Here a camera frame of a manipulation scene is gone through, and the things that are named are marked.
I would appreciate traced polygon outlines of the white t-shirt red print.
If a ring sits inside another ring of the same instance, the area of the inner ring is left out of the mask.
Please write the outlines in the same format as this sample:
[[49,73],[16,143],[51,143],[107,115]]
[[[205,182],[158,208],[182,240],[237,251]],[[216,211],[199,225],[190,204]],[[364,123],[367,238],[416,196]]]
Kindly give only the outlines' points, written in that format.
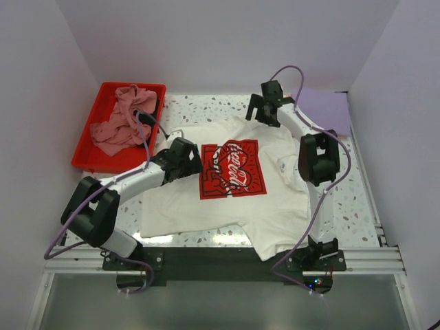
[[309,225],[293,135],[238,117],[177,129],[197,145],[203,170],[144,193],[141,237],[238,225],[263,261],[293,248]]

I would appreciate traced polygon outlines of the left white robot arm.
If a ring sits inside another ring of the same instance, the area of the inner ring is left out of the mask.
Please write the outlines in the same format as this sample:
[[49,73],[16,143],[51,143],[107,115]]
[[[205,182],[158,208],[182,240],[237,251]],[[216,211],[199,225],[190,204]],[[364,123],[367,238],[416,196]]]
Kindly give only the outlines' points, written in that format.
[[101,180],[81,179],[60,222],[86,244],[117,255],[121,265],[134,270],[146,257],[139,241],[116,228],[120,204],[202,169],[197,145],[177,137],[168,148],[127,172]]

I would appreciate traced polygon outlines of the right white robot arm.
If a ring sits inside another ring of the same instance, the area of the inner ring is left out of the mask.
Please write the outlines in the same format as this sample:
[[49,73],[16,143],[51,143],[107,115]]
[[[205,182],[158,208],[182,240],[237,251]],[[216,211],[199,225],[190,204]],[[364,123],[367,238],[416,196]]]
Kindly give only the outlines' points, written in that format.
[[311,221],[307,246],[296,248],[287,258],[300,270],[322,270],[339,252],[331,196],[331,185],[340,172],[336,132],[311,121],[293,98],[284,95],[277,80],[262,83],[261,94],[250,96],[245,119],[255,119],[269,127],[285,127],[299,138],[297,167],[307,185]]

